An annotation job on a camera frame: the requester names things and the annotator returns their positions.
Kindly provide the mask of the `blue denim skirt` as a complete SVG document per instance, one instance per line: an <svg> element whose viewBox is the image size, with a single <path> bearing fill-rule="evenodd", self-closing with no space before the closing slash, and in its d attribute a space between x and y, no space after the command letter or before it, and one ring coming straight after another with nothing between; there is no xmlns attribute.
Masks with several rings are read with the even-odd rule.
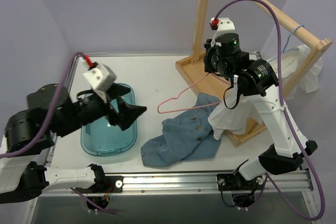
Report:
<svg viewBox="0 0 336 224"><path fill-rule="evenodd" d="M141 147L142 164L151 168L166 168L182 161L214 158L220 141L213 136L209 115L219 98L200 93L191 110L162 122L162 134Z"/></svg>

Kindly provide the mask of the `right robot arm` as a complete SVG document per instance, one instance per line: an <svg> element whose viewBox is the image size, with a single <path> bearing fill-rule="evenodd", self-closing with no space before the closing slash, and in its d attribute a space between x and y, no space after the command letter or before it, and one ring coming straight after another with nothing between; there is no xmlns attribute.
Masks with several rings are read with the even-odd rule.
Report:
<svg viewBox="0 0 336 224"><path fill-rule="evenodd" d="M280 175L296 170L317 144L297 128L272 66L263 59L252 60L248 52L242 51L236 33L207 40L205 49L205 70L230 81L229 89L236 94L234 105L228 105L229 96L225 95L208 118L215 138L224 130L237 129L232 124L240 123L254 108L272 139L266 151L238 167L233 175L235 186L244 189L264 173Z"/></svg>

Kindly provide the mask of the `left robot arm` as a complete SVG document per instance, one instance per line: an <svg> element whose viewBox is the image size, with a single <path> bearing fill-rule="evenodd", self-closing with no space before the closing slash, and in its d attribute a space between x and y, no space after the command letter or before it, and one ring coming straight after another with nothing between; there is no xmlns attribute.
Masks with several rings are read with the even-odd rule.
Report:
<svg viewBox="0 0 336 224"><path fill-rule="evenodd" d="M67 88L55 83L27 96L28 108L11 116L1 143L1 203L25 202L43 192L74 187L83 193L101 193L107 187L102 166L55 169L35 162L43 150L53 147L53 136L67 136L83 126L105 118L112 126L127 130L145 106L125 102L131 89L114 83L104 102L93 90L81 91L72 101Z"/></svg>

